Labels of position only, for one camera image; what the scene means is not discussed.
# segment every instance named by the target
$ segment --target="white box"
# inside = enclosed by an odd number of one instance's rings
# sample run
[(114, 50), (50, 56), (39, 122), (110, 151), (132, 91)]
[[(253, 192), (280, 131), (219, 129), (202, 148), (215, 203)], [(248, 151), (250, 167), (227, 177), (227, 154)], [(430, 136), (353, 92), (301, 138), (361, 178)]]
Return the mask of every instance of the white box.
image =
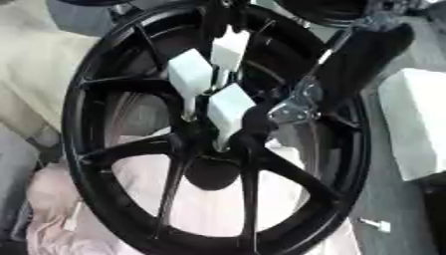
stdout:
[(378, 91), (402, 178), (446, 170), (446, 74), (403, 69)]

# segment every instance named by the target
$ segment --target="gray floor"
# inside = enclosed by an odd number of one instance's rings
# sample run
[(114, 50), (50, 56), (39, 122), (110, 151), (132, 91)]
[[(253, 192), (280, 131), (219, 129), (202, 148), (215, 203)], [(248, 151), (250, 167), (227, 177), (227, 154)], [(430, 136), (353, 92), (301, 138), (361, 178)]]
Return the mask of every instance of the gray floor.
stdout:
[[(136, 2), (146, 6), (147, 2), (155, 5), (163, 1)], [(48, 3), (55, 20), (64, 30), (100, 36), (111, 26), (104, 9), (74, 7), (56, 0), (48, 0)], [(446, 35), (440, 33), (443, 23), (436, 22), (438, 40), (446, 42)], [(440, 45), (446, 54), (446, 43)], [(413, 59), (406, 56), (398, 59), (386, 73), (392, 73), (393, 70), (401, 67), (417, 66)], [(413, 183), (401, 181), (397, 165), (392, 157), (387, 127), (379, 108), (376, 86), (367, 89), (364, 92), (364, 98), (372, 125), (372, 164), (367, 185), (352, 218), (360, 216), (389, 221), (392, 223), (392, 232), (383, 234), (366, 225), (355, 224), (361, 251), (364, 255), (436, 254), (425, 221), (421, 190)]]

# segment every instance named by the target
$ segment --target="small white cap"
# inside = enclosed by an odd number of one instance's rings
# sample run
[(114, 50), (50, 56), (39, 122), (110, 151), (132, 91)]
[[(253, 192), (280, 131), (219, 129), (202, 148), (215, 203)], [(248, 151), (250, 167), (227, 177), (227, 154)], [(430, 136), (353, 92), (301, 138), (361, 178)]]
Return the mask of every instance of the small white cap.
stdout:
[(235, 33), (232, 27), (228, 26), (225, 35), (212, 43), (211, 63), (221, 69), (237, 71), (245, 55), (249, 37), (248, 31)]
[(191, 49), (167, 65), (170, 83), (184, 99), (185, 116), (195, 113), (195, 98), (210, 89), (213, 69), (201, 54)]
[(242, 128), (243, 115), (255, 105), (237, 84), (226, 87), (210, 98), (207, 115), (220, 131), (218, 149), (224, 149), (231, 135)]

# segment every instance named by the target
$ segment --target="white foam pad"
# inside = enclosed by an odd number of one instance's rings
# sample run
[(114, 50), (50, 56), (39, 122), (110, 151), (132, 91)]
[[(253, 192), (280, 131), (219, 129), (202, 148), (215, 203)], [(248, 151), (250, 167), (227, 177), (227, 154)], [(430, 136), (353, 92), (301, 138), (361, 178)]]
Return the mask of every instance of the white foam pad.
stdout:
[(210, 98), (207, 114), (220, 131), (217, 140), (219, 148), (224, 148), (231, 135), (241, 129), (243, 115), (255, 105), (237, 84), (226, 87)]
[(402, 178), (446, 169), (446, 74), (403, 69), (379, 88)]
[(167, 65), (170, 83), (184, 99), (187, 117), (195, 112), (195, 98), (209, 90), (212, 79), (212, 67), (201, 56), (191, 49), (171, 59)]
[(211, 63), (232, 72), (240, 68), (250, 34), (248, 31), (235, 33), (228, 26), (223, 37), (217, 38), (212, 43)]

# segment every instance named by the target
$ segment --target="black alloy wheel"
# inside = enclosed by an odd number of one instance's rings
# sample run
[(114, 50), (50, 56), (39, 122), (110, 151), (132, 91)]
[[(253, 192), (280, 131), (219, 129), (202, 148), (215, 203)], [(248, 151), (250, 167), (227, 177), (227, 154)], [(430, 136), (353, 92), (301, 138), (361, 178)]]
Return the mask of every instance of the black alloy wheel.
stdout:
[[(181, 118), (182, 98), (165, 77), (169, 59), (200, 49), (206, 11), (201, 2), (179, 2), (145, 11), (117, 25), (88, 53), (66, 95), (63, 139), (71, 174), (85, 203), (117, 237), (144, 254), (302, 254), (346, 220), (364, 186), (370, 133), (360, 97), (302, 127), (306, 169), (265, 149), (238, 140), (237, 149), (213, 149), (217, 130), (205, 115)], [(324, 48), (310, 31), (267, 9), (250, 6), (246, 30), (252, 33), (242, 73), (235, 77), (256, 103), (276, 102)], [(168, 108), (170, 133), (106, 146), (109, 93), (153, 95)], [(166, 154), (170, 168), (158, 215), (140, 208), (112, 173), (112, 164), (143, 154)], [(245, 223), (240, 236), (211, 237), (169, 225), (178, 183), (196, 160), (225, 162), (240, 169)], [(310, 195), (282, 223), (257, 231), (260, 169), (301, 185)], [(311, 174), (317, 170), (320, 176)]]

